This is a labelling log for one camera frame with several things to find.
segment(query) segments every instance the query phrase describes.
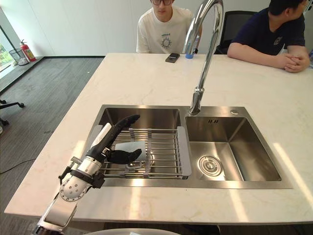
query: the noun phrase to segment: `sink drain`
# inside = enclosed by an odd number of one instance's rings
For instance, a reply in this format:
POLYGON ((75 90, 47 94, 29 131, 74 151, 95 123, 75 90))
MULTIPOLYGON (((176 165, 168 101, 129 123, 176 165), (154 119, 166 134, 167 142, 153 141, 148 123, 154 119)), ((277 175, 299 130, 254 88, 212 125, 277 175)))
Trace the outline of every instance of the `sink drain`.
POLYGON ((207 176, 218 176, 222 171, 220 161, 211 156, 204 156, 199 159, 199 168, 207 176))

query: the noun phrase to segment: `cable on floor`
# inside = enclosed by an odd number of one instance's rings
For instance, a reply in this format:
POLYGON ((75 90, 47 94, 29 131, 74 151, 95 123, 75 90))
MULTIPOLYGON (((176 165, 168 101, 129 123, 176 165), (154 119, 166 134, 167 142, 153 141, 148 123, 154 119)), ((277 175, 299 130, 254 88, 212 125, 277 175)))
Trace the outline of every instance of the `cable on floor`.
POLYGON ((6 171, 4 171, 4 172, 1 172, 0 175, 2 175, 2 174, 4 174, 4 173, 6 173, 6 172, 8 172, 8 171, 10 171, 10 170, 12 170, 12 169, 14 169, 14 168, 16 168, 17 166, 19 166, 19 165, 21 165, 21 164, 23 164, 23 163, 26 163, 26 162, 29 162, 29 161, 33 161, 33 160, 36 160, 36 158, 27 160, 27 161, 22 162, 22 163, 19 163, 19 164, 15 165, 14 167, 12 167, 12 168, 10 168, 10 169, 8 169, 8 170, 6 170, 6 171))

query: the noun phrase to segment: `chrome faucet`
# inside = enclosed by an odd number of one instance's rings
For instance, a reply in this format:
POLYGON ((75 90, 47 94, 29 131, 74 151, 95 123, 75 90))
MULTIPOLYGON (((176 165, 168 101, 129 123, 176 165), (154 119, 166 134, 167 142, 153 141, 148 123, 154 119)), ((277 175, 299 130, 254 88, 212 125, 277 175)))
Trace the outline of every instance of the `chrome faucet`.
POLYGON ((200 77, 200 81, 198 86, 195 88, 195 92, 193 94, 192 103, 189 109, 189 113, 191 115, 196 115, 200 112, 200 103, 201 99, 204 93, 204 82, 206 79, 207 72, 210 67, 211 58, 214 53, 214 50, 216 48, 216 42, 219 37, 221 27, 222 27, 222 21, 223 21, 223 13, 224 13, 224 7, 223 7, 223 0, 204 0, 203 3, 201 3, 195 17, 193 18, 187 36, 185 40, 185 45, 183 48, 183 53, 186 54, 192 54, 193 50, 196 45, 195 40, 199 33, 199 29, 202 25, 202 22, 209 12, 209 10, 214 7, 215 10, 215 17, 214 17, 214 26, 213 26, 213 35, 210 42, 210 47, 208 50, 208 53, 206 55, 206 59, 204 62, 204 66, 202 69, 202 74, 200 77))

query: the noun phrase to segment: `black office chair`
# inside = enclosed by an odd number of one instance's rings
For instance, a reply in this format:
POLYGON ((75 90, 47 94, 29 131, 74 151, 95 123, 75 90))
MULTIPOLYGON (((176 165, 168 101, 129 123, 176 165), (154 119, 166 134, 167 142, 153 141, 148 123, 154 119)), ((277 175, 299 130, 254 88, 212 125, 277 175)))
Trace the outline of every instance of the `black office chair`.
MULTIPOLYGON (((18 105, 21 108, 23 108, 25 106, 23 103, 18 103, 18 102, 11 103, 11 104, 6 104, 5 100, 0 100, 0 103, 2 104, 2 105, 0 105, 0 109, 4 109, 4 108, 7 108, 7 107, 10 107, 10 106, 13 106, 13 105, 18 105)), ((0 118, 0 121, 1 121, 3 126, 9 124, 9 122, 7 120, 3 120, 3 119, 0 118)))
POLYGON ((255 13, 254 11, 227 11, 225 13, 221 42, 216 47, 215 54, 227 54, 231 41, 255 13))

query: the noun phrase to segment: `red fire extinguisher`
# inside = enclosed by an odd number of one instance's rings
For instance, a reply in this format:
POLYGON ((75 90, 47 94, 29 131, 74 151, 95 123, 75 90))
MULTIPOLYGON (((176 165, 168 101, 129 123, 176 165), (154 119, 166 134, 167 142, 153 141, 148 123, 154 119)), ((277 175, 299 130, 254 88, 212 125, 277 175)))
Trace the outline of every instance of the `red fire extinguisher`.
POLYGON ((29 49, 28 45, 26 45, 23 41, 24 41, 24 39, 21 41, 21 49, 22 49, 22 51, 27 56, 29 61, 35 61, 36 60, 35 56, 31 52, 31 50, 29 49))

